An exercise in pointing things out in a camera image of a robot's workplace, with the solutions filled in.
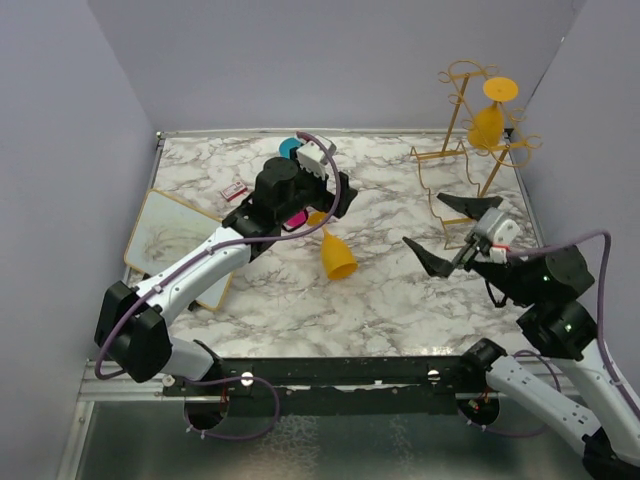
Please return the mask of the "yellow wine glass front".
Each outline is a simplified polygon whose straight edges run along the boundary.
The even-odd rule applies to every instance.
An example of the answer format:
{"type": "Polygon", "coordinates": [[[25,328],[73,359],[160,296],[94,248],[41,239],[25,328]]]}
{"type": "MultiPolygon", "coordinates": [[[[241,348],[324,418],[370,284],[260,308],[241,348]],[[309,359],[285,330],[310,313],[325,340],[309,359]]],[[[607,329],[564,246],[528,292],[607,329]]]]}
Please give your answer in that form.
{"type": "Polygon", "coordinates": [[[349,246],[333,235],[326,226],[322,227],[321,261],[329,280],[342,280],[352,275],[358,262],[349,246]]]}

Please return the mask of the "blue plastic wine glass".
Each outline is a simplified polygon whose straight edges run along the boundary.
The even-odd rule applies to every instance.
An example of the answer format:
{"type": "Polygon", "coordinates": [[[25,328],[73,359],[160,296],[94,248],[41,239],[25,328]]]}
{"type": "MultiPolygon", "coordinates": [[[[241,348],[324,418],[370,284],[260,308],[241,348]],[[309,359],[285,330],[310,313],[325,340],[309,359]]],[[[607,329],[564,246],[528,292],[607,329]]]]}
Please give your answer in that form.
{"type": "Polygon", "coordinates": [[[295,159],[296,151],[303,143],[296,137],[289,137],[283,140],[279,145],[279,155],[283,158],[295,159]]]}

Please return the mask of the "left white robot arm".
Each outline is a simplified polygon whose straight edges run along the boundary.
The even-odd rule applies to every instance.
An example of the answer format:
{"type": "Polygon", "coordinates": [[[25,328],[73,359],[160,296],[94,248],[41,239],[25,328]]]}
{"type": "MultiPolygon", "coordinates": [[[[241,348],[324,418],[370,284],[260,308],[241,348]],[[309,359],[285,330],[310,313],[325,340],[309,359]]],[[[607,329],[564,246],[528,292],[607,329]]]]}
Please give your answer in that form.
{"type": "Polygon", "coordinates": [[[298,161],[267,160],[253,192],[201,245],[163,272],[134,287],[118,281],[105,293],[94,341],[100,352],[94,373],[101,380],[105,359],[138,383],[163,373],[182,377],[206,395],[220,385],[219,357],[206,346],[170,335],[170,323],[197,297],[230,273],[251,263],[274,243],[285,240],[283,225],[311,207],[328,217],[343,217],[357,196],[346,173],[335,173],[336,190],[325,174],[315,176],[298,161]]]}

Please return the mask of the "pink plastic wine glass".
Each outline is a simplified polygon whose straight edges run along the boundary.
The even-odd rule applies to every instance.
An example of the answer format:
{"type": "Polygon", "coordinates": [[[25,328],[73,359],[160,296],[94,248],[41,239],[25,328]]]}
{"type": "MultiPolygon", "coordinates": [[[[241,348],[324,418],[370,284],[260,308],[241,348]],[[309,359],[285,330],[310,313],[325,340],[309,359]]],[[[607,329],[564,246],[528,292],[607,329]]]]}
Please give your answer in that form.
{"type": "Polygon", "coordinates": [[[287,233],[292,233],[302,226],[304,226],[309,218],[309,213],[306,209],[301,210],[293,217],[288,219],[282,226],[282,229],[287,233]]]}

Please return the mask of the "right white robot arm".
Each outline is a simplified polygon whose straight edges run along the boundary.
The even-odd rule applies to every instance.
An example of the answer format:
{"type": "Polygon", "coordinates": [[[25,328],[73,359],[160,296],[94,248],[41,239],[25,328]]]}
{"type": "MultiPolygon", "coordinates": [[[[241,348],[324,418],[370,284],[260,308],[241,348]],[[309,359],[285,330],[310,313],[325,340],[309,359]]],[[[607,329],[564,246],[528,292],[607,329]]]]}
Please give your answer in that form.
{"type": "Polygon", "coordinates": [[[604,285],[606,271],[593,277],[577,242],[512,251],[520,228],[500,209],[499,197],[437,197],[474,220],[463,246],[446,260],[411,239],[406,245],[429,276],[473,271],[490,291],[499,290],[524,308],[517,320],[524,337],[569,379],[583,401],[577,403],[537,378],[489,339],[463,354],[461,383],[472,391],[488,386],[516,401],[580,455],[592,478],[638,478],[639,397],[611,360],[602,317],[590,315],[579,301],[591,286],[604,285]]]}

